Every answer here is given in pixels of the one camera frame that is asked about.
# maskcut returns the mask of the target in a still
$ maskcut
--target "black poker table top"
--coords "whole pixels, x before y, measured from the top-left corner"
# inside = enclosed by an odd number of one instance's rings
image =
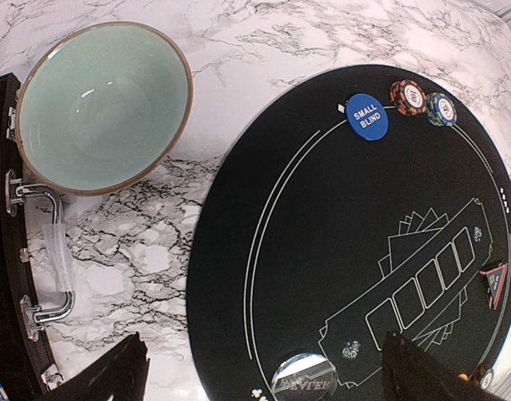
[[[402,79],[447,94],[457,124],[399,114],[389,88]],[[381,140],[360,138],[342,113],[358,93],[387,112]],[[508,274],[491,310],[478,273],[498,261]],[[511,183],[488,133],[447,90],[403,69],[357,65],[296,86],[253,121],[215,178],[187,314],[211,401],[319,399],[276,395],[276,371],[296,355],[326,360],[331,399],[381,400],[388,330],[455,373],[492,367],[511,324]]]

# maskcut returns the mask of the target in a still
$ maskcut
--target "ceramic bowl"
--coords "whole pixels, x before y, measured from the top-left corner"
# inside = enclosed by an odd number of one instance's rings
[[[16,140],[29,169],[63,193],[132,185],[172,149],[192,103],[176,44],[139,23],[69,35],[38,62],[18,98]]]

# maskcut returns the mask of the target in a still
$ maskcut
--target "marble surface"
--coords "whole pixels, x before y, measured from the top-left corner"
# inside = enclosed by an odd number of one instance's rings
[[[511,34],[460,0],[0,0],[0,74],[24,80],[71,31],[131,20],[172,37],[193,71],[195,102],[170,157],[116,195],[65,197],[77,304],[48,328],[71,378],[127,334],[149,347],[147,400],[205,400],[185,316],[191,237],[220,161],[250,121],[293,85],[335,67],[383,63],[457,95],[493,137],[511,175]],[[48,205],[29,203],[39,296],[56,302],[43,247]],[[496,380],[511,368],[511,331]]]

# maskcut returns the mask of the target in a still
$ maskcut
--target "bowl rim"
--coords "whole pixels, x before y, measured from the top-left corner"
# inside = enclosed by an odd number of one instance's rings
[[[183,115],[183,119],[181,120],[180,126],[177,129],[174,137],[172,140],[167,144],[165,149],[161,152],[161,154],[153,160],[148,167],[137,173],[136,175],[128,178],[127,180],[124,180],[118,184],[111,185],[104,188],[99,188],[95,190],[78,190],[74,188],[69,188],[64,185],[57,184],[46,177],[44,177],[41,173],[38,172],[38,170],[34,167],[33,163],[29,160],[28,156],[26,155],[24,146],[23,146],[23,139],[22,139],[22,133],[20,132],[20,114],[22,110],[22,103],[24,95],[26,94],[28,90],[28,86],[31,83],[31,81],[34,79],[37,71],[40,69],[40,67],[43,66],[43,64],[48,60],[49,56],[52,52],[54,52],[56,49],[63,46],[66,42],[72,40],[73,38],[98,29],[98,28],[106,28],[106,27],[112,27],[112,26],[134,26],[137,28],[145,29],[151,33],[155,33],[160,38],[162,38],[177,54],[177,56],[180,58],[181,63],[183,64],[183,68],[185,70],[185,77],[187,78],[187,103],[185,105],[185,112]],[[189,63],[187,62],[187,59],[185,58],[185,55],[181,51],[180,47],[172,40],[169,36],[164,34],[163,32],[159,31],[156,28],[150,27],[149,25],[143,24],[143,23],[136,23],[133,21],[110,21],[106,23],[97,23],[94,25],[90,25],[86,28],[81,28],[75,32],[70,33],[69,35],[65,36],[63,39],[58,41],[55,45],[53,45],[35,64],[29,75],[26,77],[26,79],[23,82],[22,88],[18,92],[18,103],[16,107],[16,125],[15,125],[15,132],[16,132],[16,144],[18,146],[18,151],[22,157],[23,162],[25,165],[33,172],[35,175],[35,178],[40,180],[45,185],[49,185],[50,187],[54,188],[57,192],[62,194],[69,194],[69,195],[77,195],[77,196],[96,196],[96,195],[107,195],[114,192],[118,192],[119,190],[123,190],[125,188],[128,188],[132,186],[133,184],[137,183],[138,181],[142,180],[145,176],[147,176],[155,167],[157,167],[166,157],[166,155],[174,148],[178,140],[180,139],[181,134],[185,130],[185,126],[187,125],[187,121],[189,119],[190,109],[192,107],[192,101],[193,101],[193,95],[194,95],[194,89],[193,89],[193,79],[192,79],[192,73],[190,71]]]

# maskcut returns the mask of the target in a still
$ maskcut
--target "plastic wrap on handle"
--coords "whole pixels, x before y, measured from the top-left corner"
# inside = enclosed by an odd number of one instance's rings
[[[45,224],[42,226],[46,251],[55,270],[55,285],[58,291],[75,291],[75,275],[72,268],[72,253],[66,243],[66,225]]]

